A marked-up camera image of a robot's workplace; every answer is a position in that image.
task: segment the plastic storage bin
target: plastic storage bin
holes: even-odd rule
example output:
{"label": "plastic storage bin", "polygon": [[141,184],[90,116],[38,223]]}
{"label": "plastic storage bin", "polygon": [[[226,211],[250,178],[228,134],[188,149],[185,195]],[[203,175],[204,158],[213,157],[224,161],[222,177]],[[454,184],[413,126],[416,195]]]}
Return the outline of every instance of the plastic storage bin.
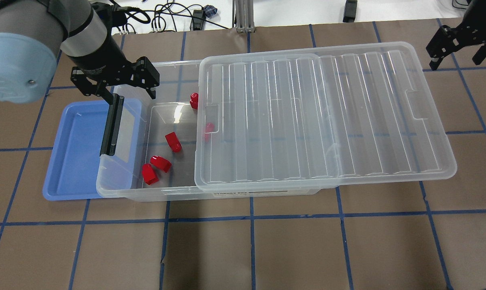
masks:
{"label": "plastic storage bin", "polygon": [[42,187],[44,198],[101,198],[96,176],[108,110],[105,101],[78,101],[64,108]]}
{"label": "plastic storage bin", "polygon": [[[249,196],[247,192],[218,191],[206,193],[194,182],[197,139],[197,110],[189,104],[198,92],[200,61],[155,64],[161,75],[157,98],[131,86],[117,86],[114,92],[125,97],[118,144],[114,156],[100,156],[96,190],[105,198],[125,197],[136,201],[212,199]],[[172,153],[164,136],[175,132],[182,151]],[[159,182],[147,185],[141,167],[154,155],[172,163],[171,170],[157,170]],[[307,189],[266,192],[262,196],[302,195],[317,191]]]}
{"label": "plastic storage bin", "polygon": [[405,42],[208,57],[199,95],[203,191],[434,180],[457,169]]}
{"label": "plastic storage bin", "polygon": [[[140,107],[124,108],[116,154],[100,157],[96,189],[103,197],[299,195],[342,184],[449,178],[456,171],[407,43],[217,56],[156,67],[162,76],[156,100],[138,88],[115,90]],[[199,92],[198,111],[189,105],[193,92]],[[208,123],[212,132],[206,132]],[[173,131],[183,146],[178,154],[164,139]],[[148,186],[141,166],[153,155],[173,166]]]}

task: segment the bin lid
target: bin lid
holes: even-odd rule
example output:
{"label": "bin lid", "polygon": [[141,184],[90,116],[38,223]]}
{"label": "bin lid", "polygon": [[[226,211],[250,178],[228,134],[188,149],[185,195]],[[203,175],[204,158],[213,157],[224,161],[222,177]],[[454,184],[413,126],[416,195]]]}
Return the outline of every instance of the bin lid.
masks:
{"label": "bin lid", "polygon": [[435,180],[457,165],[405,42],[214,56],[199,68],[208,192]]}

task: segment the red object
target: red object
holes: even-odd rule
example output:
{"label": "red object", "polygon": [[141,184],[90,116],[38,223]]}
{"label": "red object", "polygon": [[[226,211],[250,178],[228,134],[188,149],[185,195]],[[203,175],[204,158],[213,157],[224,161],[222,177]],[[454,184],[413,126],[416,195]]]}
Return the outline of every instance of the red object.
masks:
{"label": "red object", "polygon": [[191,108],[198,110],[198,93],[191,94],[191,101],[189,101]]}
{"label": "red object", "polygon": [[171,132],[170,134],[167,134],[165,137],[166,137],[166,141],[168,142],[168,145],[171,148],[171,151],[176,153],[182,150],[182,145],[180,144],[180,141],[177,138],[175,132]]}
{"label": "red object", "polygon": [[206,142],[210,141],[210,134],[211,132],[214,132],[214,124],[212,123],[207,123],[206,124],[206,134],[204,135],[204,140]]}
{"label": "red object", "polygon": [[168,160],[166,160],[165,158],[163,157],[160,157],[160,156],[153,156],[151,159],[150,159],[150,163],[157,167],[158,169],[168,173],[170,167],[171,167],[171,162],[169,162]]}
{"label": "red object", "polygon": [[157,181],[159,181],[159,178],[157,177],[157,174],[153,170],[153,167],[148,163],[143,165],[142,173],[143,173],[143,178],[145,179],[145,182],[148,185],[152,185]]}

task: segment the black device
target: black device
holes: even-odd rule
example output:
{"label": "black device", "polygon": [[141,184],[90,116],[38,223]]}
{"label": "black device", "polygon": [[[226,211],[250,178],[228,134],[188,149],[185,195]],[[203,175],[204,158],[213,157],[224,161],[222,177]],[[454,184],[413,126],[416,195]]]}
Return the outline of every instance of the black device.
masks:
{"label": "black device", "polygon": [[204,27],[206,26],[206,12],[204,10],[193,10],[193,16],[200,19],[191,18],[191,25],[189,26],[189,29],[191,31],[204,30]]}
{"label": "black device", "polygon": [[77,65],[71,71],[71,81],[82,94],[96,95],[109,104],[100,154],[112,156],[116,151],[124,97],[110,93],[107,86],[126,84],[144,88],[151,99],[155,99],[155,87],[160,84],[160,74],[145,56],[134,63],[128,61],[111,36],[113,26],[127,23],[127,7],[100,2],[91,6],[107,28],[107,37],[93,53],[80,57],[69,56]]}
{"label": "black device", "polygon": [[343,12],[343,22],[354,22],[356,19],[357,0],[347,0]]}
{"label": "black device", "polygon": [[442,25],[426,46],[431,70],[436,70],[444,57],[465,46],[483,44],[472,57],[474,64],[479,65],[486,58],[486,0],[467,0],[467,3],[462,22],[456,28]]}

